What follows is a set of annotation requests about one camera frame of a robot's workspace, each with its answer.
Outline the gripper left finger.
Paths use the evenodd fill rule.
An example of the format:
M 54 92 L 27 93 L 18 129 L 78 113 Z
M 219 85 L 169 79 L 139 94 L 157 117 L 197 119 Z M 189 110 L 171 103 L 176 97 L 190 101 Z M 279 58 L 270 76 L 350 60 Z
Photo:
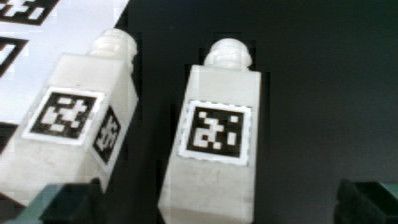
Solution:
M 11 224 L 107 224 L 103 196 L 98 178 L 48 185 Z

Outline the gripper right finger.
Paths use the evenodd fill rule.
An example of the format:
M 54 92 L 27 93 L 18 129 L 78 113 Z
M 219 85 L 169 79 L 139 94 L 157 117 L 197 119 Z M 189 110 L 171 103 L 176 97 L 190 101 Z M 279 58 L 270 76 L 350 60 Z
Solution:
M 398 183 L 341 180 L 336 224 L 398 224 Z

